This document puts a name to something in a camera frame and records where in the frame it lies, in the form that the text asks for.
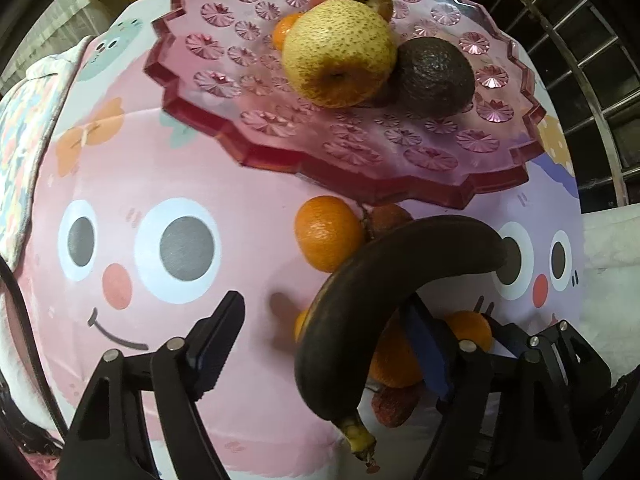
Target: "overripe banana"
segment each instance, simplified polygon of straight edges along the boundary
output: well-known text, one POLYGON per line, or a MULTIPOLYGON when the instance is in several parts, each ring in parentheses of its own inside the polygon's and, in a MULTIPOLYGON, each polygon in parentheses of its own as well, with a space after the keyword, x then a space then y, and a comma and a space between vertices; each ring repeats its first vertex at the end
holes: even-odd
POLYGON ((347 437, 351 452, 372 463, 376 441, 358 404, 369 364, 396 308, 427 282, 497 270, 500 235, 464 216, 411 221, 359 249, 324 283, 309 309, 296 353, 306 405, 347 437))

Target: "banana stem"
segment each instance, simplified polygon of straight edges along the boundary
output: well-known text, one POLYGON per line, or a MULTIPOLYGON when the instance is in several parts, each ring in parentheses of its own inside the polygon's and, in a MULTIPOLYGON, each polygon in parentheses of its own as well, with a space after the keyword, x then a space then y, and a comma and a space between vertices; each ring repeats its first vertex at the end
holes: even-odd
POLYGON ((373 462, 376 439, 369 433, 369 430, 365 428, 357 411, 353 415, 345 416, 340 420, 332 420, 332 423, 347 438, 351 452, 357 459, 367 464, 373 462))

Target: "avocado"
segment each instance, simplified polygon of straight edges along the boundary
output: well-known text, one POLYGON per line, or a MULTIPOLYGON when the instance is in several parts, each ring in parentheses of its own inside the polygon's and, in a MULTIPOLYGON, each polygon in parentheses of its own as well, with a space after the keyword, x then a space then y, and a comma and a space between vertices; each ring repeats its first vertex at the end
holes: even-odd
POLYGON ((464 54, 440 38, 413 38, 400 45, 389 84, 398 104, 434 118, 459 113, 476 88, 464 54))

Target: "floral cloth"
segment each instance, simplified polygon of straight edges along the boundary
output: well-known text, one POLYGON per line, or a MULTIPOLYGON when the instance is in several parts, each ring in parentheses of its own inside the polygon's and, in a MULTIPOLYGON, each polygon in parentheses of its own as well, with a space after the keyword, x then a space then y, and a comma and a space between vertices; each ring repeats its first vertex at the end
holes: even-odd
MULTIPOLYGON (((30 222, 42 153, 90 40, 34 63, 0 102, 0 254, 12 270, 20 260, 30 222)), ((14 346, 6 308, 0 294, 0 370, 24 412, 25 403, 43 403, 14 346)), ((55 478, 57 458, 37 454, 26 458, 43 480, 55 478)))
POLYGON ((0 254, 14 270, 40 157, 89 41, 34 63, 0 102, 0 254))

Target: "orange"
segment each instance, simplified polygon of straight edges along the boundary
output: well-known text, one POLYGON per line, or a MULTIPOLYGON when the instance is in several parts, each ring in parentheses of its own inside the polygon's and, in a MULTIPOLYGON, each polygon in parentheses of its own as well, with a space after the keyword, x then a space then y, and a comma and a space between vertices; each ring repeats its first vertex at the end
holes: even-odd
POLYGON ((398 204, 376 206, 369 212, 371 235, 378 238, 413 219, 411 214, 398 204))
POLYGON ((300 332, 302 332, 302 326, 305 323, 306 315, 308 313, 308 308, 300 312, 300 314, 298 314, 298 317, 296 318, 296 323, 293 325, 293 339, 295 339, 296 342, 300 340, 300 332))
POLYGON ((303 203, 294 230, 302 254, 322 272, 334 272, 365 241, 360 220, 335 196, 316 196, 303 203))
POLYGON ((458 341, 469 339, 488 352, 494 342, 489 322, 477 312, 460 310, 444 318, 458 341))
POLYGON ((278 50, 282 51, 282 47, 284 46, 284 39, 287 36, 287 33, 293 27, 293 24, 298 20, 300 16, 302 16, 304 12, 294 12, 293 14, 289 14, 282 18, 273 29, 273 33, 271 35, 271 43, 278 50))
POLYGON ((406 388, 422 380, 418 359, 397 316, 389 321, 378 340, 369 377, 391 388, 406 388))

